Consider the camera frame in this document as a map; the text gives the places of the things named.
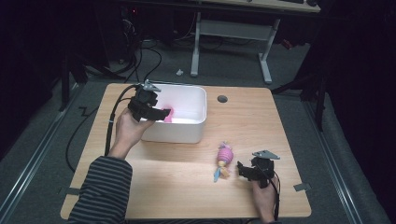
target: pink object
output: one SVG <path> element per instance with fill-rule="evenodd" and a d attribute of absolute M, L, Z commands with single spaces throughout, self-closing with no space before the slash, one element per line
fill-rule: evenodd
<path fill-rule="evenodd" d="M 221 143 L 219 147 L 218 153 L 218 161 L 225 161 L 225 163 L 230 163 L 233 160 L 233 151 L 230 146 L 225 144 L 224 142 Z"/>
<path fill-rule="evenodd" d="M 172 123 L 172 117 L 173 117 L 174 109 L 172 107 L 165 108 L 165 109 L 171 109 L 171 112 L 169 113 L 168 116 L 166 116 L 166 118 L 163 120 L 163 122 Z"/>
<path fill-rule="evenodd" d="M 231 161 L 233 160 L 233 151 L 232 148 L 225 144 L 225 142 L 222 142 L 220 147 L 219 147 L 219 152 L 218 152 L 218 169 L 215 172 L 215 182 L 218 181 L 219 177 L 228 177 L 230 176 L 230 171 L 226 168 L 226 165 L 228 165 Z"/>

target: metal frame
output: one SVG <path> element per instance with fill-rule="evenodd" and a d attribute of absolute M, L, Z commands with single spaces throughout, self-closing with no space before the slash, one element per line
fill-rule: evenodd
<path fill-rule="evenodd" d="M 262 75 L 266 84 L 271 84 L 271 74 L 268 69 L 267 57 L 274 42 L 280 19 L 276 19 L 273 26 L 253 25 L 227 21 L 201 20 L 201 13 L 197 13 L 195 27 L 195 46 L 192 53 L 191 76 L 197 77 L 199 70 L 199 41 L 200 35 L 216 35 L 266 41 L 265 48 L 259 53 Z"/>
<path fill-rule="evenodd" d="M 325 134 L 318 129 L 315 121 L 315 112 L 312 108 L 312 105 L 309 102 L 303 102 L 304 110 L 311 121 L 312 127 L 317 134 L 317 138 L 321 144 L 321 151 L 326 161 L 326 165 L 329 168 L 329 174 L 332 178 L 332 182 L 334 183 L 334 187 L 337 190 L 338 197 L 340 198 L 341 204 L 344 206 L 344 210 L 346 211 L 346 216 L 349 219 L 349 222 L 352 224 L 361 224 L 364 223 L 361 219 L 361 214 L 359 212 L 358 207 L 356 206 L 352 193 L 347 186 L 345 181 L 345 177 L 341 173 L 338 168 L 337 162 L 332 155 L 332 150 L 327 143 Z"/>
<path fill-rule="evenodd" d="M 64 110 L 59 112 L 55 120 L 51 123 L 43 139 L 36 148 L 32 158 L 26 164 L 11 192 L 8 194 L 7 198 L 0 206 L 0 223 L 7 223 L 11 218 L 15 208 L 18 205 L 18 202 L 20 201 L 21 197 L 23 196 L 24 192 L 26 191 L 33 177 L 35 176 L 35 173 L 37 172 L 38 168 L 41 165 L 41 162 L 47 155 L 47 152 L 50 150 L 53 137 L 59 130 L 59 127 L 64 120 L 67 111 L 69 110 L 71 104 L 77 99 L 77 97 L 81 93 L 82 88 L 83 86 L 81 84 L 78 85 L 77 83 L 72 87 L 70 103 L 66 105 Z"/>

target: striped shirt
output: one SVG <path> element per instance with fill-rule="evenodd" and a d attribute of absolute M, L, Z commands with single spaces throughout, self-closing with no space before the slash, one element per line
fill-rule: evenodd
<path fill-rule="evenodd" d="M 99 157 L 90 166 L 68 223 L 123 223 L 132 167 L 124 160 Z"/>

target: white plastic container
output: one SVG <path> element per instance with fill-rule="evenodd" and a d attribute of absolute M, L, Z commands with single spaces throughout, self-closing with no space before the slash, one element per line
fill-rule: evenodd
<path fill-rule="evenodd" d="M 206 91 L 196 86 L 154 84 L 161 89 L 155 108 L 173 108 L 172 122 L 157 120 L 142 140 L 168 143 L 198 143 L 206 120 Z"/>

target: black cable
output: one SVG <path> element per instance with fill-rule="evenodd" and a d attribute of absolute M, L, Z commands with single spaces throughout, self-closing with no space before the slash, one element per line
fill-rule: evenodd
<path fill-rule="evenodd" d="M 274 188 L 274 190 L 275 190 L 275 193 L 276 193 L 276 203 L 275 203 L 274 219 L 277 220 L 278 215 L 279 215 L 279 203 L 280 203 L 280 200 L 279 200 L 279 198 L 280 198 L 280 179 L 279 179 L 279 176 L 278 176 L 277 173 L 274 171 L 274 174 L 276 175 L 277 183 L 278 183 L 278 186 L 279 186 L 279 190 L 278 190 L 278 189 L 276 188 L 275 184 L 274 184 L 274 181 L 272 181 L 272 179 L 269 178 L 269 176 L 264 172 L 264 170 L 263 170 L 259 165 L 257 165 L 257 167 L 259 167 L 259 169 L 262 171 L 262 174 L 265 176 L 265 178 L 268 179 L 268 181 L 270 182 L 270 184 L 273 186 L 273 188 Z"/>
<path fill-rule="evenodd" d="M 111 134 L 113 133 L 113 124 L 114 124 L 114 118 L 116 117 L 117 107 L 119 106 L 119 103 L 123 100 L 122 96 L 125 94 L 125 92 L 135 87 L 137 87 L 137 85 L 131 85 L 125 88 L 125 90 L 123 90 L 123 92 L 120 94 L 119 99 L 117 99 L 116 103 L 114 104 L 113 110 L 111 111 L 110 119 L 108 120 L 105 156 L 107 156 L 108 152 L 110 151 Z"/>
<path fill-rule="evenodd" d="M 215 46 L 214 48 L 206 48 L 202 44 L 200 44 L 200 48 L 206 49 L 206 50 L 215 50 L 215 49 L 219 49 L 223 45 L 223 43 L 224 43 L 224 38 L 221 37 L 219 40 L 219 44 L 217 46 Z"/>
<path fill-rule="evenodd" d="M 192 22 L 191 22 L 191 26 L 190 26 L 189 31 L 188 31 L 185 35 L 183 35 L 183 37 L 178 38 L 178 39 L 175 39 L 174 41 L 183 40 L 183 39 L 190 38 L 190 37 L 194 36 L 194 35 L 190 35 L 190 36 L 188 36 L 188 35 L 189 35 L 189 34 L 191 33 L 191 31 L 192 31 L 192 27 L 194 27 L 195 18 L 196 18 L 196 17 L 197 17 L 197 13 L 195 12 L 195 13 L 194 13 L 194 17 L 192 18 Z"/>
<path fill-rule="evenodd" d="M 134 73 L 136 73 L 136 80 L 137 80 L 137 82 L 140 82 L 139 76 L 137 75 L 137 68 L 138 68 L 138 67 L 140 66 L 140 64 L 142 63 L 142 57 L 143 57 L 142 46 L 140 45 L 140 58 L 139 58 L 139 63 L 134 67 L 134 71 L 132 71 L 131 74 L 130 74 L 127 78 L 125 78 L 124 83 L 126 83 L 126 82 L 129 80 L 129 78 L 130 78 Z"/>
<path fill-rule="evenodd" d="M 233 41 L 227 40 L 227 38 L 224 38 L 223 41 L 224 41 L 225 43 L 232 44 L 232 45 L 245 46 L 245 45 L 250 44 L 251 42 L 257 42 L 258 40 L 249 39 L 249 40 L 247 40 L 247 41 L 244 42 L 244 43 L 238 43 L 238 42 L 233 42 Z"/>
<path fill-rule="evenodd" d="M 123 99 L 120 100 L 120 102 L 124 101 L 124 100 L 131 100 L 131 98 L 123 98 Z"/>
<path fill-rule="evenodd" d="M 154 67 L 153 69 L 151 69 L 151 71 L 149 71 L 149 72 L 145 75 L 145 78 L 143 78 L 143 82 L 146 81 L 146 79 L 148 78 L 148 76 L 149 76 L 155 69 L 157 69 L 158 66 L 160 66 L 161 62 L 163 61 L 163 56 L 161 56 L 161 53 L 160 53 L 160 52 L 158 52 L 158 51 L 155 50 L 155 49 L 147 49 L 147 50 L 151 50 L 151 51 L 157 53 L 158 56 L 160 56 L 160 60 L 158 61 L 157 65 L 155 65 L 155 67 Z"/>
<path fill-rule="evenodd" d="M 186 37 L 184 39 L 174 41 L 173 43 L 176 44 L 176 45 L 179 45 L 181 47 L 189 47 L 189 46 L 194 45 L 194 43 L 195 43 L 194 40 L 191 39 L 192 37 L 194 37 L 194 35 L 189 36 L 188 38 Z M 189 44 L 180 44 L 180 43 L 178 43 L 178 42 L 183 42 L 183 41 L 189 42 Z"/>
<path fill-rule="evenodd" d="M 70 136 L 69 141 L 68 141 L 67 146 L 66 146 L 66 152 L 65 152 L 65 158 L 66 158 L 67 166 L 70 168 L 70 170 L 71 170 L 73 173 L 76 171 L 76 169 L 73 168 L 73 166 L 70 164 L 70 161 L 69 161 L 69 148 L 70 148 L 70 145 L 71 145 L 71 143 L 72 143 L 72 140 L 73 140 L 74 136 L 76 135 L 77 131 L 79 130 L 79 128 L 82 126 L 82 124 L 85 122 L 85 120 L 87 120 L 87 119 L 99 108 L 99 106 L 97 106 L 97 107 L 96 107 L 90 114 L 88 114 L 88 115 L 85 115 L 85 110 L 87 109 L 87 107 L 80 107 L 80 108 L 84 109 L 81 116 L 85 117 L 85 119 L 81 121 L 81 123 L 80 123 L 80 124 L 77 126 L 77 128 L 74 130 L 73 134 Z"/>
<path fill-rule="evenodd" d="M 251 221 L 254 221 L 254 220 L 259 220 L 259 218 L 257 218 L 257 217 L 250 218 L 250 219 L 246 220 L 246 221 L 244 222 L 244 224 L 248 224 L 248 223 L 250 223 Z"/>
<path fill-rule="evenodd" d="M 133 57 L 132 60 L 129 61 L 125 67 L 121 68 L 120 70 L 114 71 L 112 73 L 119 75 L 119 74 L 124 73 L 128 70 L 131 70 L 134 67 L 135 61 L 136 61 L 136 59 L 135 59 L 135 57 Z M 104 75 L 104 73 L 94 72 L 91 69 L 89 69 L 88 67 L 85 67 L 85 72 L 87 72 L 88 74 L 94 75 L 94 76 L 103 76 Z"/>

